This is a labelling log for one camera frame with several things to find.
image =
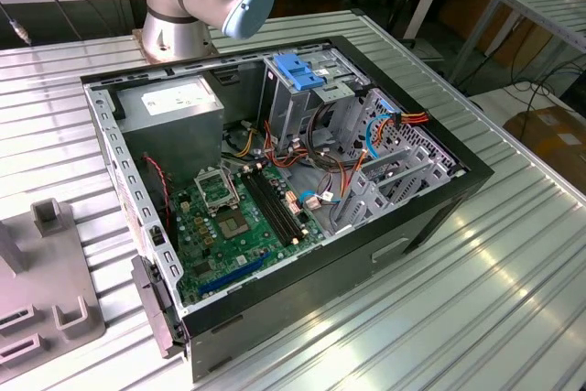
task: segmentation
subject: blue cable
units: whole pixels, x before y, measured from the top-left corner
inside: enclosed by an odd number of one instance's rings
[[[373,157],[375,159],[378,158],[378,155],[374,151],[373,142],[370,139],[370,127],[373,126],[373,123],[375,121],[378,121],[379,119],[389,119],[390,117],[391,117],[390,114],[380,114],[376,118],[372,119],[370,121],[370,123],[368,123],[368,125],[366,126],[366,135],[365,135],[365,137],[366,137],[366,147],[368,148],[368,151],[370,151],[370,154],[373,155]]]
[[[305,191],[305,192],[302,192],[302,193],[299,195],[299,201],[300,201],[301,203],[303,203],[303,201],[304,201],[304,200],[305,200],[305,199],[306,199],[308,196],[314,196],[314,195],[315,195],[315,192],[313,192],[313,191]]]
[[[313,191],[304,191],[299,195],[299,201],[303,203],[304,200],[308,198],[308,196],[316,196],[318,199],[321,199],[319,194],[316,194]],[[331,203],[340,203],[341,201],[330,201]]]

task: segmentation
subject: slotted aluminum surface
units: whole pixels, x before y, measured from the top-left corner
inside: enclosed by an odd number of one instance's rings
[[[502,0],[580,51],[586,51],[586,0]]]
[[[268,21],[221,52],[344,35],[495,171],[416,252],[197,386],[232,389],[568,389],[586,378],[586,211],[522,147],[367,18]],[[136,254],[79,75],[144,64],[132,38],[0,53],[0,215],[49,196],[73,206],[107,325],[4,390],[190,389],[160,358],[130,277]]]

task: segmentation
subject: red cable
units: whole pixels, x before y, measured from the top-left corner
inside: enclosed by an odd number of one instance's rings
[[[165,181],[165,176],[163,175],[163,170],[161,169],[161,167],[158,165],[157,162],[155,162],[155,160],[151,157],[148,156],[144,156],[145,160],[147,162],[149,162],[153,167],[155,167],[155,170],[157,171],[158,176],[161,179],[161,183],[163,184],[163,192],[165,193],[165,214],[167,216],[167,221],[166,221],[166,225],[167,225],[167,230],[168,230],[168,219],[170,217],[170,213],[168,210],[169,207],[169,202],[168,202],[168,191],[167,191],[167,182]]]

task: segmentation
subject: ram slot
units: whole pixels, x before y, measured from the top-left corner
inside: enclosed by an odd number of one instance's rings
[[[294,238],[303,238],[303,232],[262,174],[244,175],[242,181],[282,245],[289,246]]]
[[[301,240],[303,238],[303,232],[301,232],[301,228],[293,219],[293,215],[290,211],[283,205],[281,200],[273,191],[273,187],[268,182],[268,180],[263,176],[261,173],[253,174],[253,179],[256,181],[258,188],[265,194],[265,197],[270,200],[270,202],[274,205],[275,209],[277,210],[278,217],[281,219],[282,222],[285,222],[289,233],[292,235],[292,238],[297,238]]]

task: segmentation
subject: blue clip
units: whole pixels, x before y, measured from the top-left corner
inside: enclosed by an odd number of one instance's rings
[[[325,84],[296,54],[283,54],[274,57],[275,64],[289,78],[298,91],[305,91]]]

